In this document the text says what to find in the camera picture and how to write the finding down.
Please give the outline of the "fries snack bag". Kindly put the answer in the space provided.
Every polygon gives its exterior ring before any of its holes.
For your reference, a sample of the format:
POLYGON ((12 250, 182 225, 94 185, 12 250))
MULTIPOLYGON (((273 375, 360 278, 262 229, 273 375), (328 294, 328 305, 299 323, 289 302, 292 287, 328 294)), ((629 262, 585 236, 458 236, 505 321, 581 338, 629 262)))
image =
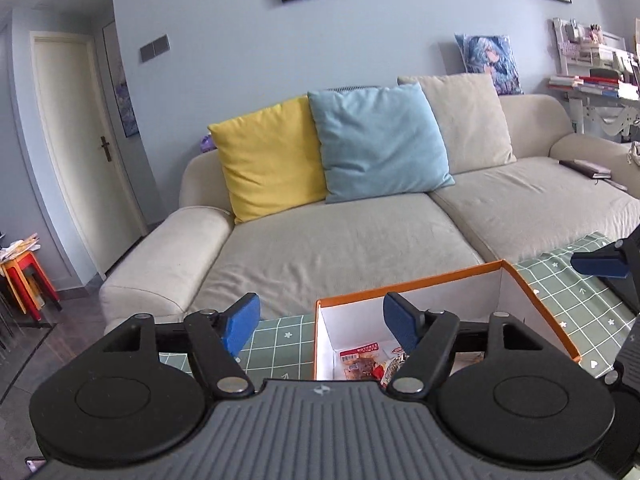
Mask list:
POLYGON ((394 378, 395 374, 398 372, 398 370, 401 369, 401 367, 406 362, 406 359, 407 359, 407 355, 405 354, 405 352, 401 351, 399 353, 395 353, 391 359, 384 362, 380 366, 381 376, 378 382, 383 388, 387 388, 387 386, 390 384, 390 382, 394 378))

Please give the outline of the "red meat snack packet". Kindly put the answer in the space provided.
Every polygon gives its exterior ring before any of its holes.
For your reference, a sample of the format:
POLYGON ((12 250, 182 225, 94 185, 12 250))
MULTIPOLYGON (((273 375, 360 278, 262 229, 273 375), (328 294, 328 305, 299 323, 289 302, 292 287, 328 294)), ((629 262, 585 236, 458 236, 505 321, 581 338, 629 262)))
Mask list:
POLYGON ((380 380, 383 374, 384 356, 377 342, 343 350, 338 354, 347 380, 380 380))

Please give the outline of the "green checked tablecloth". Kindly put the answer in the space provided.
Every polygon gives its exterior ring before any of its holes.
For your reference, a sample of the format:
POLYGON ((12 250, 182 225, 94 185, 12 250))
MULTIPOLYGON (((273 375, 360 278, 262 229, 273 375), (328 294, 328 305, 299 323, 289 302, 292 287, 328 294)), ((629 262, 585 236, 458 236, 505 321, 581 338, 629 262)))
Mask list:
MULTIPOLYGON (((576 344, 580 366, 594 377, 612 370, 636 315, 598 278, 575 272, 570 256, 609 242, 592 233, 515 266, 576 344)), ((262 321, 236 362, 256 384, 264 378, 309 379, 313 346, 313 314, 262 321)))

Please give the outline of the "yellow cushion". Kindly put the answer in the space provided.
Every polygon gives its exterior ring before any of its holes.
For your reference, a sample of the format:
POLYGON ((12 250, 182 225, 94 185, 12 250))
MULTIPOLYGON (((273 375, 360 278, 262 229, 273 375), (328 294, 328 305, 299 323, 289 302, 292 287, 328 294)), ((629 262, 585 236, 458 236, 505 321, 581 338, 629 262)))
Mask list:
POLYGON ((211 124, 208 131, 236 222, 326 198, 320 142, 306 96, 211 124))

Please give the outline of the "dark book on sofa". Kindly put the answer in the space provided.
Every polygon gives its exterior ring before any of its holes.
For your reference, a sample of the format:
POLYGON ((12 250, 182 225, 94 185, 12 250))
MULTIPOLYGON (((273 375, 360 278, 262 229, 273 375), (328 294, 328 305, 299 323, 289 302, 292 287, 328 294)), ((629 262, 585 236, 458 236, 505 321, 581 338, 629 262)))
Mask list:
POLYGON ((592 180, 611 180, 612 170, 581 159, 563 159, 559 161, 563 167, 571 169, 592 180))

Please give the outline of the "white door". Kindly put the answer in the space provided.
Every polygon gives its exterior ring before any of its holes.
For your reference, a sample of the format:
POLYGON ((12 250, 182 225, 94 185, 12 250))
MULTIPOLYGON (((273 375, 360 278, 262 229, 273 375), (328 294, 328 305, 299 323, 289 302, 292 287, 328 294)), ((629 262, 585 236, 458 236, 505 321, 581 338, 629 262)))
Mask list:
POLYGON ((148 234, 119 156, 93 40, 32 32, 32 71, 49 156, 82 244, 102 276, 148 234))

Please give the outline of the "orange cardboard box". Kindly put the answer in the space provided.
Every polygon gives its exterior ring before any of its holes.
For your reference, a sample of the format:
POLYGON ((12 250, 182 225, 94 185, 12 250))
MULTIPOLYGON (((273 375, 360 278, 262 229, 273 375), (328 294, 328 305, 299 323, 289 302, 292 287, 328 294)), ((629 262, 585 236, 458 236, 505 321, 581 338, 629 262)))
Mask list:
POLYGON ((469 269, 393 284, 353 294, 323 298, 314 321, 314 379, 343 380, 340 353, 375 342, 388 350, 394 336, 383 318, 383 298, 398 292, 424 311, 449 311, 463 322, 486 322, 496 311, 513 315, 563 351, 582 360, 538 294, 510 263, 499 260, 469 269))

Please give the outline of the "beige cushion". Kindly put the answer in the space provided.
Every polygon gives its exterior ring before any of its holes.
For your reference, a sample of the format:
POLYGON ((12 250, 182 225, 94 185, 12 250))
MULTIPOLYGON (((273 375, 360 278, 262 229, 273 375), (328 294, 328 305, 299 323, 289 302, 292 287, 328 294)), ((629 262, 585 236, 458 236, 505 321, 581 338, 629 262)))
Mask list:
POLYGON ((444 139, 452 174, 516 161, 506 115, 491 76, 400 76, 397 82, 420 84, 444 139))

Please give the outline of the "white desk with books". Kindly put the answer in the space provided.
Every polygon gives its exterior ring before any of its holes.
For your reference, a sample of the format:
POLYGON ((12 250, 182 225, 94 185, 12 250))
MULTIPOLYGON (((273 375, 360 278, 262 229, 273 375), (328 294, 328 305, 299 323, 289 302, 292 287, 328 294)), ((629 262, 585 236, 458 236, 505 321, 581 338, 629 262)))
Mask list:
POLYGON ((600 25, 554 18, 560 72, 548 88, 567 102, 577 133, 595 133, 618 142, 639 139, 639 58, 625 39, 600 25))

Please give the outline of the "red yellow stool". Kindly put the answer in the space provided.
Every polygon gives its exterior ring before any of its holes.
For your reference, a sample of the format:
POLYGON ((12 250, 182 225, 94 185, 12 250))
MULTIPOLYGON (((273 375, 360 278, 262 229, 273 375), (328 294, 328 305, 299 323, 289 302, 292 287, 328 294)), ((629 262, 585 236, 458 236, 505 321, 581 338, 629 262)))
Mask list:
POLYGON ((9 283, 9 289, 18 305, 39 326, 43 321, 38 297, 49 301, 59 311, 62 310, 60 297, 54 289, 46 272, 36 258, 33 250, 25 250, 20 254, 1 261, 1 274, 9 283))

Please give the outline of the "light blue cushion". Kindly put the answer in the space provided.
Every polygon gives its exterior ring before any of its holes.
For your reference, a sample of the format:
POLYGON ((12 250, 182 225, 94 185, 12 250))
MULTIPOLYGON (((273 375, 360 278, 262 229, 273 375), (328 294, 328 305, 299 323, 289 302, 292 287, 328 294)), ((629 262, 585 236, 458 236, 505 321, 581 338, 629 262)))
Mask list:
POLYGON ((420 84, 311 91, 329 203, 428 193, 454 184, 420 84))

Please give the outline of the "anime print cushion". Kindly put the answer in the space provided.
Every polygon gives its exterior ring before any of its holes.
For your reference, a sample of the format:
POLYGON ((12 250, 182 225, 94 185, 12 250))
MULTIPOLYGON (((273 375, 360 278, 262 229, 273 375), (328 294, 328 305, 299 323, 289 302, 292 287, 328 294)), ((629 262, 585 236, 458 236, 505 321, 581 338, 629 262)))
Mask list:
POLYGON ((465 71, 488 74, 499 96, 523 94, 509 36, 454 36, 465 71))

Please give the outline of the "beige fabric sofa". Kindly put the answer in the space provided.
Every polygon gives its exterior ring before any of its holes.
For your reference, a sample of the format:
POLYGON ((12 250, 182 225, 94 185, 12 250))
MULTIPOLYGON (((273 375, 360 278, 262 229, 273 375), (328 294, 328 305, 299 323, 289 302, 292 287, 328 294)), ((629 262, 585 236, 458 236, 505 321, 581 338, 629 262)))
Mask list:
POLYGON ((499 100, 516 161, 457 174, 431 194, 319 202, 239 224, 218 156, 195 157, 179 208, 102 285, 107 327, 137 313, 179 322, 248 292, 268 320, 306 314, 323 298, 518 263, 593 232, 614 240, 638 226, 639 168, 627 145, 574 133, 551 96, 499 100), (594 162, 612 179, 589 179, 563 159, 594 162))

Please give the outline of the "grey wall switch panel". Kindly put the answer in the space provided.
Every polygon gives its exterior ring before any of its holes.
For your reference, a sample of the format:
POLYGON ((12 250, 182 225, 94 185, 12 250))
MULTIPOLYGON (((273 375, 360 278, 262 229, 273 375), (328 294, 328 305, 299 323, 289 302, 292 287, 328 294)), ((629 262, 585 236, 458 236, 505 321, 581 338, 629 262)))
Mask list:
POLYGON ((140 62, 146 63, 170 50, 169 38, 167 35, 161 36, 140 48, 140 62))

